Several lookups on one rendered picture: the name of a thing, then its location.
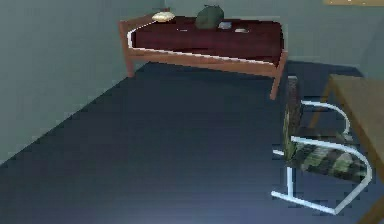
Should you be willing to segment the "brown wooden table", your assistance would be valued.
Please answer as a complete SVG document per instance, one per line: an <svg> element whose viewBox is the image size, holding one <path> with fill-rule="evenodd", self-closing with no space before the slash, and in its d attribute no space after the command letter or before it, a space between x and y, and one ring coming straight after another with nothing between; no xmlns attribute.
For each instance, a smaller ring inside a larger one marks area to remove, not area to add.
<svg viewBox="0 0 384 224"><path fill-rule="evenodd" d="M384 184L384 80L330 74L320 96L333 93Z"/></svg>

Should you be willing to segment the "wooden bed with maroon cover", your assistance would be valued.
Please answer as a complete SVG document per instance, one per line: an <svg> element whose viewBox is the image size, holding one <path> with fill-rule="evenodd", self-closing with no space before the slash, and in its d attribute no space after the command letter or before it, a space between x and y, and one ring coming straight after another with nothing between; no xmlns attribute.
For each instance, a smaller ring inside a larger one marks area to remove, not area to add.
<svg viewBox="0 0 384 224"><path fill-rule="evenodd" d="M119 22L127 75L136 60L271 77L275 99L288 52L276 21L230 19L231 29L198 29L194 17L155 22L145 15ZM236 33L244 28L248 33Z"/></svg>

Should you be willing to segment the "green backpack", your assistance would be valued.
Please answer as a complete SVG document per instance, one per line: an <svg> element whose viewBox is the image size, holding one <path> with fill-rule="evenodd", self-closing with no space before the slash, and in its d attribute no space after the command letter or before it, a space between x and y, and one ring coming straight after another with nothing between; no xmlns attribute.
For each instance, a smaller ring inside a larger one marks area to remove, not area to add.
<svg viewBox="0 0 384 224"><path fill-rule="evenodd" d="M198 29L216 29L224 19L224 11L218 5L205 5L197 14L195 26Z"/></svg>

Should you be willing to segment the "white framed green patterned chair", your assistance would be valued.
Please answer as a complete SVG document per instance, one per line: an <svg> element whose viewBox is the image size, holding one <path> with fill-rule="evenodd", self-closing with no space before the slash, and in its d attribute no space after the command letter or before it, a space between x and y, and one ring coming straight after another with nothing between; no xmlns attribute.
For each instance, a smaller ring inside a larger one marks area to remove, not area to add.
<svg viewBox="0 0 384 224"><path fill-rule="evenodd" d="M326 108L345 116L339 107L323 102L304 100L300 96L299 80L290 76L286 83L286 106L283 120L283 142L280 155L286 162L285 193L273 191L271 195L297 205L336 215L349 205L371 182L372 167L368 159L354 145L350 135L350 120L344 118L345 128L341 132L319 130L301 125L306 106ZM334 208L310 202L295 196L294 171L330 176L352 181L356 187Z"/></svg>

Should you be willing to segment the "cream pillow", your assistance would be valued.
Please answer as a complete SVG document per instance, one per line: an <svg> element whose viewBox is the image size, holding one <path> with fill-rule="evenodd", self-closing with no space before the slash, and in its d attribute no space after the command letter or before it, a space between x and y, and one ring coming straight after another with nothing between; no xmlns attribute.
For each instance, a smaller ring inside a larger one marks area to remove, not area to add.
<svg viewBox="0 0 384 224"><path fill-rule="evenodd" d="M158 12L152 16L152 20L155 22L169 22L171 21L175 15L171 12Z"/></svg>

